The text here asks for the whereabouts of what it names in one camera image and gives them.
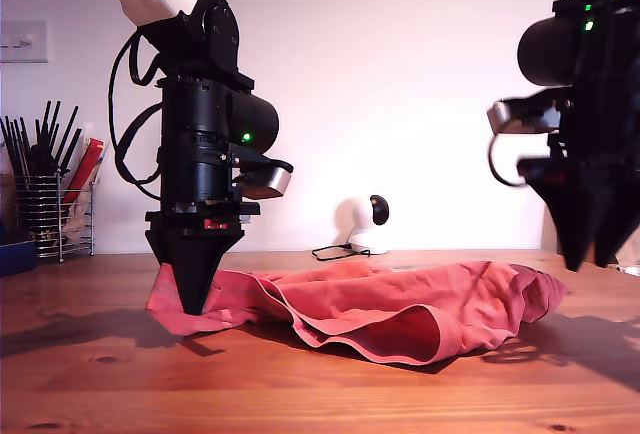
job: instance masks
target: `red component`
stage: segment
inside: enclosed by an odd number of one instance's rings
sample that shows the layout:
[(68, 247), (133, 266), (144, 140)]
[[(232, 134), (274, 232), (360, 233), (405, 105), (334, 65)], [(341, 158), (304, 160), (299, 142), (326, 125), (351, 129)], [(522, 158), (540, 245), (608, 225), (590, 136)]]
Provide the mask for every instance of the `red component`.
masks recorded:
[(213, 222), (211, 219), (205, 219), (204, 220), (204, 228), (205, 229), (226, 229), (228, 226), (227, 224), (218, 224), (217, 222)]

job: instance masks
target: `pink towel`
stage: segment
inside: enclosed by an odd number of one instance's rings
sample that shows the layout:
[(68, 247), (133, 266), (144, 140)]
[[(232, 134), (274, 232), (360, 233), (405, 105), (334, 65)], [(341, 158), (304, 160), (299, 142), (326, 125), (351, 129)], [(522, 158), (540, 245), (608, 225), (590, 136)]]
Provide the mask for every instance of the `pink towel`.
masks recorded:
[(279, 319), (311, 347), (340, 342), (373, 362), (418, 366), (496, 349), (520, 322), (556, 309), (565, 292), (547, 274), (494, 262), (400, 272), (340, 262), (299, 273), (218, 271), (203, 314), (190, 316), (163, 265), (147, 309), (173, 334)]

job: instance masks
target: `table surface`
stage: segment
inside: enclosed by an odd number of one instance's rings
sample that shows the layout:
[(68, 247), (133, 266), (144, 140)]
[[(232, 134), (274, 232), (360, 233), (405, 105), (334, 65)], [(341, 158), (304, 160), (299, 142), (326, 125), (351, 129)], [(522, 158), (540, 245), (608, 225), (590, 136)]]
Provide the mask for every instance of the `table surface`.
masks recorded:
[[(150, 255), (2, 279), (2, 431), (73, 433), (640, 432), (640, 278), (537, 251), (392, 252), (396, 269), (489, 259), (569, 286), (559, 311), (496, 352), (423, 368), (306, 347), (284, 326), (170, 335), (145, 312)], [(302, 270), (309, 253), (222, 267)]]

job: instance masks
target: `wall plate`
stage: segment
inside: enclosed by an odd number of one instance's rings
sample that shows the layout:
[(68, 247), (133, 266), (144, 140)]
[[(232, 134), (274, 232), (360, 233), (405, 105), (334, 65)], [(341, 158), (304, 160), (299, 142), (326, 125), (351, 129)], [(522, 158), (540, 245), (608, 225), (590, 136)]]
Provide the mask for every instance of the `wall plate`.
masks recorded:
[(0, 24), (0, 62), (49, 62), (47, 21), (3, 20)]

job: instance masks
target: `wire basket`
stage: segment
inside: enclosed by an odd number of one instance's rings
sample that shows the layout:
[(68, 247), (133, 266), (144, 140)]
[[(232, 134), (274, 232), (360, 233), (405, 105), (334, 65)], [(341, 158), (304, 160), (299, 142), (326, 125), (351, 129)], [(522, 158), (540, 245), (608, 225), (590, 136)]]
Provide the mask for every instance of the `wire basket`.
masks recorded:
[(63, 262), (83, 251), (93, 256), (94, 183), (63, 190), (60, 181), (59, 174), (16, 176), (18, 227), (33, 233), (39, 258)]

